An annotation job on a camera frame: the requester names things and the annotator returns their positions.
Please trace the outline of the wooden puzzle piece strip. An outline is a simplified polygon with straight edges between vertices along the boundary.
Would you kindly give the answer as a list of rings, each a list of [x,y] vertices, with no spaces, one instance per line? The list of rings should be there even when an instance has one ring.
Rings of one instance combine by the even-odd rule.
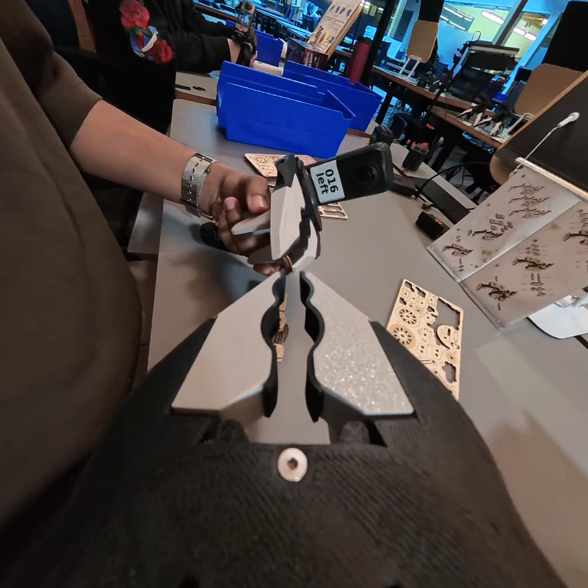
[[[282,257],[281,268],[284,270],[286,276],[290,275],[293,272],[293,263],[289,255],[284,255]],[[273,346],[276,351],[276,360],[278,363],[281,363],[283,361],[284,343],[288,338],[289,334],[289,325],[286,317],[287,303],[288,293],[285,292],[283,295],[282,302],[279,306],[279,327],[272,339]]]

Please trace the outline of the large wooden puzzle sheet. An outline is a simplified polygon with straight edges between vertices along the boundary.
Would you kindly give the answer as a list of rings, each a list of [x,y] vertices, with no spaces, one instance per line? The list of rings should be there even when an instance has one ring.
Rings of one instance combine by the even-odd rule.
[[[459,400],[461,353],[451,353],[436,337],[438,325],[457,327],[463,334],[463,311],[406,279],[402,280],[386,330]]]

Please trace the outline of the small black box red label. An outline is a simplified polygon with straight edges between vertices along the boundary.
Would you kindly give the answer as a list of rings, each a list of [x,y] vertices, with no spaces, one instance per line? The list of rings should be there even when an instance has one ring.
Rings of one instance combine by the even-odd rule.
[[[431,241],[439,239],[450,230],[448,225],[426,210],[421,211],[417,217],[415,226]]]

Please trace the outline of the blue plastic bin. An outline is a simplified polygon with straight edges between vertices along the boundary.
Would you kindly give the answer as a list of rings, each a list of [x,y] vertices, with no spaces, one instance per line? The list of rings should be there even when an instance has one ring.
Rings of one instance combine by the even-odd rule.
[[[355,114],[331,91],[223,62],[217,122],[227,140],[331,158]]]
[[[331,92],[354,113],[350,129],[360,132],[366,132],[380,105],[381,97],[377,93],[359,81],[351,83],[348,78],[341,75],[286,61],[282,76],[313,85],[321,93]]]
[[[273,37],[271,34],[257,31],[257,56],[256,60],[267,65],[279,66],[283,53],[283,40]]]

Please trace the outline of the person's brown shirt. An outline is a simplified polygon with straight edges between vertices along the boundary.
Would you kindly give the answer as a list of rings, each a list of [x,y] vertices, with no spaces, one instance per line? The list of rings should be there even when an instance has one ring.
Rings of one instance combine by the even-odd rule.
[[[100,97],[24,1],[1,3],[1,525],[130,391],[141,304],[69,148]]]

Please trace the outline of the printed display board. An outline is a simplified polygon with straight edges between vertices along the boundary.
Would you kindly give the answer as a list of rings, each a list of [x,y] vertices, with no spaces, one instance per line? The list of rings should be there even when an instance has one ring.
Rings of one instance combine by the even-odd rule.
[[[307,44],[331,56],[362,11],[363,1],[332,1]]]

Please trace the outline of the wooden chair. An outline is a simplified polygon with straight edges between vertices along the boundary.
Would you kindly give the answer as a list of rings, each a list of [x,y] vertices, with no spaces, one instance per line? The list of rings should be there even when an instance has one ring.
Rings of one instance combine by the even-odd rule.
[[[413,62],[412,69],[406,73],[407,79],[415,73],[418,65],[429,62],[437,40],[438,30],[438,21],[427,21],[419,18],[414,23],[407,49],[408,57],[401,70],[402,74],[408,65]]]
[[[539,114],[583,74],[584,71],[541,63],[531,72],[513,111],[519,115]]]

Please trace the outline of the round wooden puzzle piece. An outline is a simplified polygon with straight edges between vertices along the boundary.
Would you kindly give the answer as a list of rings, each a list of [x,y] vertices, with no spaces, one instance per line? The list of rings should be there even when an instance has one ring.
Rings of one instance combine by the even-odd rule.
[[[444,345],[451,353],[457,354],[461,349],[462,332],[457,327],[449,325],[438,325],[436,337],[441,345]]]

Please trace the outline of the person's left hand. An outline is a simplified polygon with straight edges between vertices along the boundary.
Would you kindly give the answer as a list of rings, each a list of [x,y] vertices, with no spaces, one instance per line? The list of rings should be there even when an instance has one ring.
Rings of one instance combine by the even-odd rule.
[[[249,215],[260,215],[270,209],[266,179],[215,162],[203,182],[199,203],[201,211],[214,218],[219,239],[231,253],[250,257],[268,245],[267,236],[232,233],[234,225]]]

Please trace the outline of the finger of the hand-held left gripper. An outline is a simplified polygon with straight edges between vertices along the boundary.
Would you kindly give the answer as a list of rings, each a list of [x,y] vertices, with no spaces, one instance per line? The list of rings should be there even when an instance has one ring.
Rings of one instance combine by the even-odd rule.
[[[304,217],[296,226],[298,237],[294,244],[294,270],[305,269],[320,255],[320,232],[310,217]]]
[[[300,237],[299,224],[305,199],[300,186],[274,190],[270,199],[270,254],[279,260]]]

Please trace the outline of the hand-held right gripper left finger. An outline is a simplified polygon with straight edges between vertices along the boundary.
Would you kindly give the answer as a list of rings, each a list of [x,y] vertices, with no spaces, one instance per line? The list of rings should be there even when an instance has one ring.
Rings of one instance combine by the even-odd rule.
[[[269,417],[277,403],[273,337],[280,326],[286,276],[275,273],[217,315],[171,408],[237,420]]]

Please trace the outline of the red bottle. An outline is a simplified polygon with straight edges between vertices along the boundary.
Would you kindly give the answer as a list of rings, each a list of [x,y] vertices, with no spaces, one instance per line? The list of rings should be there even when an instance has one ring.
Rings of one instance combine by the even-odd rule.
[[[351,85],[360,80],[370,48],[371,40],[365,37],[359,38],[354,44],[344,72],[344,77],[349,80]]]

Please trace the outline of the person's left forearm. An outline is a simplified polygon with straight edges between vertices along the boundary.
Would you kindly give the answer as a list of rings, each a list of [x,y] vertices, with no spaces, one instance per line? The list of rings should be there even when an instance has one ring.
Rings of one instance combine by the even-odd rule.
[[[81,171],[176,203],[194,154],[103,100],[92,107],[70,144]]]

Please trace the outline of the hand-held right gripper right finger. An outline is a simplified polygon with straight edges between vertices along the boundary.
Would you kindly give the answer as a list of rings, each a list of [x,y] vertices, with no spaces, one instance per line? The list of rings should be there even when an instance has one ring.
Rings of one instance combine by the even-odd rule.
[[[299,278],[305,330],[313,340],[305,384],[311,419],[323,420],[329,435],[339,437],[349,422],[413,416],[374,323],[315,275],[302,271]]]

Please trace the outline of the black charger block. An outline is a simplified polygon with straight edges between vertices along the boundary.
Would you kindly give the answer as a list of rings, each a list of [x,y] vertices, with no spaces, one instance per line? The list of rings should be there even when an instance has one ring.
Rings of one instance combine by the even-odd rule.
[[[402,163],[404,171],[416,172],[425,159],[429,157],[428,142],[413,142],[407,147],[408,153]]]

